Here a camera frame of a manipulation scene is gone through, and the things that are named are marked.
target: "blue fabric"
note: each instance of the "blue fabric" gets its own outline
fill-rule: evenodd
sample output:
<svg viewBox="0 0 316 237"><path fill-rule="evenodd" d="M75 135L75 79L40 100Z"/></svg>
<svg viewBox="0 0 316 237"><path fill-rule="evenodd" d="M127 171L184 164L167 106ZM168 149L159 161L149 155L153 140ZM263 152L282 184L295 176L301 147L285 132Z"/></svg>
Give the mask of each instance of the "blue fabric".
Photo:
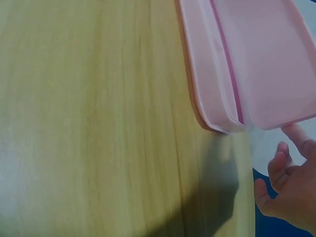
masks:
<svg viewBox="0 0 316 237"><path fill-rule="evenodd" d="M266 181L268 186L268 192L271 197L275 198L277 193L271 187L269 178L260 174L255 169L253 170L254 179L261 178ZM306 231L298 229L286 221L266 217L261 214L259 208L256 205L256 237L313 237Z"/></svg>

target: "wooden table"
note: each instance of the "wooden table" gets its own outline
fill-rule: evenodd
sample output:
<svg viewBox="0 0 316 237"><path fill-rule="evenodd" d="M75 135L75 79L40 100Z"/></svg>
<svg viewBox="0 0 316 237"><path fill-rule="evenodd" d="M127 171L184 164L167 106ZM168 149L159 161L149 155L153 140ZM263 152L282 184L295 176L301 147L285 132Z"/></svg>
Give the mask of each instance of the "wooden table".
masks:
<svg viewBox="0 0 316 237"><path fill-rule="evenodd" d="M0 236L253 237L245 134L194 113L177 2L0 1Z"/></svg>

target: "white surface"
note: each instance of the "white surface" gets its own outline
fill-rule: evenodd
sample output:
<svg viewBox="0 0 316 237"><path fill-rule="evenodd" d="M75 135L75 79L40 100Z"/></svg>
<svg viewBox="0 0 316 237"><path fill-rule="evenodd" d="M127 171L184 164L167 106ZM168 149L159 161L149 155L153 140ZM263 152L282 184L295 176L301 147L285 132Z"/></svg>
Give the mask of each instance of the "white surface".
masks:
<svg viewBox="0 0 316 237"><path fill-rule="evenodd" d="M316 37L316 3L308 0L295 0L307 26ZM299 123L312 138L316 139L316 118ZM290 153L294 163L301 165L305 159L298 153L292 142L282 133L280 129L263 131L254 128L250 132L251 153L253 167L264 175L268 175L268 163L274 157L279 142L284 141L290 146Z"/></svg>

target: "pink lid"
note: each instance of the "pink lid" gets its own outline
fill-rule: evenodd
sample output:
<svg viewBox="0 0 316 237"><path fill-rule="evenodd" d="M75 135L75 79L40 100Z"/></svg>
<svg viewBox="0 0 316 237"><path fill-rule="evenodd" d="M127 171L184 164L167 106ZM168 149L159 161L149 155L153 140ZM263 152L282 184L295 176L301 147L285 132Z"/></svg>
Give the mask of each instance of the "pink lid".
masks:
<svg viewBox="0 0 316 237"><path fill-rule="evenodd" d="M316 49L291 0L181 0L199 111L213 129L316 115Z"/></svg>

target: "finger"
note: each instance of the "finger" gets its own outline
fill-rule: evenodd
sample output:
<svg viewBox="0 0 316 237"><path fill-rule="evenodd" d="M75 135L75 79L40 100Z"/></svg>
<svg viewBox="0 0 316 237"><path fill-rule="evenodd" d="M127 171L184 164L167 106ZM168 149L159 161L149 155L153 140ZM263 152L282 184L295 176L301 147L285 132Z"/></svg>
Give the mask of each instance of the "finger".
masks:
<svg viewBox="0 0 316 237"><path fill-rule="evenodd" d="M282 131L294 143L298 151L306 159L316 152L316 141L311 139L305 131L297 124L291 124L282 128Z"/></svg>
<svg viewBox="0 0 316 237"><path fill-rule="evenodd" d="M292 175L298 168L299 166L298 165L293 165L293 166L290 166L288 167L286 170L285 170L285 173L290 176Z"/></svg>
<svg viewBox="0 0 316 237"><path fill-rule="evenodd" d="M264 180L257 179L254 184L255 199L258 208L265 216L275 217L278 212L278 201L271 199Z"/></svg>
<svg viewBox="0 0 316 237"><path fill-rule="evenodd" d="M288 147L288 144L285 143L285 142L280 142L277 146L277 149L276 149L276 153L278 152L283 152L285 154L285 156L287 157L287 165L290 167L290 166L294 166L294 162L293 162L293 159L290 155L290 150L289 150L289 147Z"/></svg>
<svg viewBox="0 0 316 237"><path fill-rule="evenodd" d="M268 165L268 173L272 188L279 193L288 180L287 157L283 152L278 152Z"/></svg>

